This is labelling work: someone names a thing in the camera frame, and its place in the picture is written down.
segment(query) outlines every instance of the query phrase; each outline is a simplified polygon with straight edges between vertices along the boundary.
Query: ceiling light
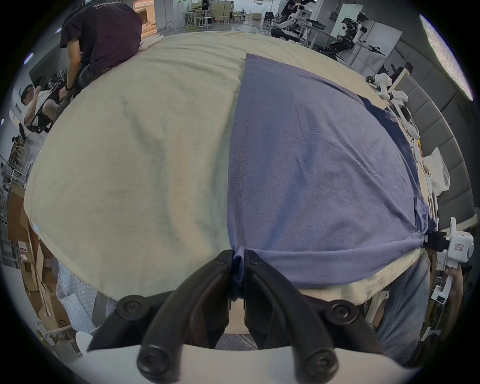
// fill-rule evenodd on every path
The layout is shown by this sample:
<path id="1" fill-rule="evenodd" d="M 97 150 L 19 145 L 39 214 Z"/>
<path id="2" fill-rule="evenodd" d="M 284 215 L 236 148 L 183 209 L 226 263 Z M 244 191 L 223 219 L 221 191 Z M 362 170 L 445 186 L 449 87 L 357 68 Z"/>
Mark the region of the ceiling light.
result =
<path id="1" fill-rule="evenodd" d="M 435 28 L 427 21 L 427 19 L 425 19 L 425 17 L 420 15 L 420 20 L 423 24 L 423 29 L 425 29 L 425 32 L 427 33 L 428 42 L 433 48 L 433 51 L 435 52 L 435 55 L 437 56 L 437 59 L 442 65 L 443 69 L 465 93 L 465 95 L 471 101 L 473 101 L 473 94 L 470 86 L 468 85 L 467 79 L 460 68 L 460 64 L 458 64 L 458 61 L 455 59 L 453 52 L 450 50 Z"/>
<path id="2" fill-rule="evenodd" d="M 29 53 L 26 59 L 24 60 L 24 65 L 27 64 L 32 57 L 33 57 L 33 53 Z"/>

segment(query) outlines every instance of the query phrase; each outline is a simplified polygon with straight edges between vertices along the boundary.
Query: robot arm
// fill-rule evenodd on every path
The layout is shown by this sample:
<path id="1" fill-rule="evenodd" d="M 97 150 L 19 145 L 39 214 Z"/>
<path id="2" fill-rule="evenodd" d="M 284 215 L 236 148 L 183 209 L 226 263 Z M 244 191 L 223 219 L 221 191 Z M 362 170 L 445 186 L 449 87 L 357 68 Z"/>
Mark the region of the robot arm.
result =
<path id="1" fill-rule="evenodd" d="M 278 28 L 285 29 L 287 27 L 294 26 L 298 22 L 298 20 L 300 19 L 300 16 L 301 16 L 303 10 L 305 9 L 305 7 L 303 5 L 301 5 L 300 3 L 295 4 L 293 7 L 294 7 L 293 9 L 295 9 L 295 7 L 296 7 L 296 12 L 292 13 L 288 17 L 287 21 L 284 21 L 283 23 L 280 23 L 278 25 Z"/>
<path id="2" fill-rule="evenodd" d="M 352 42 L 355 45 L 358 45 L 363 48 L 367 48 L 371 52 L 376 52 L 376 53 L 380 53 L 381 55 L 384 55 L 382 52 L 380 52 L 380 47 L 373 47 L 371 45 L 368 45 L 365 41 L 361 40 L 361 37 L 365 34 L 365 32 L 367 32 L 367 28 L 365 28 L 363 25 L 358 23 L 357 33 L 355 34 L 355 37 L 353 37 Z"/>

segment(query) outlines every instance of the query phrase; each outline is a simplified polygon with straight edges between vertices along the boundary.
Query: white plastic bag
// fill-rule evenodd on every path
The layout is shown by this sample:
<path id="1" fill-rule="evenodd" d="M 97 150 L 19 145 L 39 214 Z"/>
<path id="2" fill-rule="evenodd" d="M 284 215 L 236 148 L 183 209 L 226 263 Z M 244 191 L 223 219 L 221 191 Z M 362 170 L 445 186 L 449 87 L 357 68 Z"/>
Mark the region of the white plastic bag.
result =
<path id="1" fill-rule="evenodd" d="M 430 156 L 423 158 L 423 166 L 432 174 L 432 190 L 435 196 L 450 188 L 450 175 L 438 147 Z"/>

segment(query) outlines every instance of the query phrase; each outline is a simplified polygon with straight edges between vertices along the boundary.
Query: jeans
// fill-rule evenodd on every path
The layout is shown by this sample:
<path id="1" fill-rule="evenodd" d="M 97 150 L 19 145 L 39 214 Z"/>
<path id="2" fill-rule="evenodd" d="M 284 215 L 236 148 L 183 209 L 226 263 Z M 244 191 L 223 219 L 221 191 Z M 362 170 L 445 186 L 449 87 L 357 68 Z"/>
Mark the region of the jeans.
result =
<path id="1" fill-rule="evenodd" d="M 84 89 L 87 87 L 93 80 L 98 79 L 104 73 L 110 71 L 111 68 L 106 68 L 102 72 L 94 71 L 90 64 L 85 65 L 81 68 L 80 75 L 78 76 L 78 87 Z"/>
<path id="2" fill-rule="evenodd" d="M 430 295 L 430 260 L 427 252 L 389 287 L 390 295 L 377 330 L 385 354 L 399 364 L 413 355 L 420 340 Z"/>

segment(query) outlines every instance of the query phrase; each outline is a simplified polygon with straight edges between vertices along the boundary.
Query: beige cloth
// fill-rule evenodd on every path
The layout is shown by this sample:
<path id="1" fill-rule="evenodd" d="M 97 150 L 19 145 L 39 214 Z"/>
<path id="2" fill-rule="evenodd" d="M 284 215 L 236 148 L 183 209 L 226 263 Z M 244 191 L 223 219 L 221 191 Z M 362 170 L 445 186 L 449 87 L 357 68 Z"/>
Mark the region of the beige cloth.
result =
<path id="1" fill-rule="evenodd" d="M 31 224 L 82 281 L 116 300 L 149 296 L 175 289 L 230 248 L 228 154 L 247 53 L 310 71 L 385 107 L 352 70 L 280 39 L 228 31 L 154 43 L 72 101 L 29 177 L 24 207 Z M 411 252 L 350 288 L 309 294 L 359 302 L 416 258 Z"/>

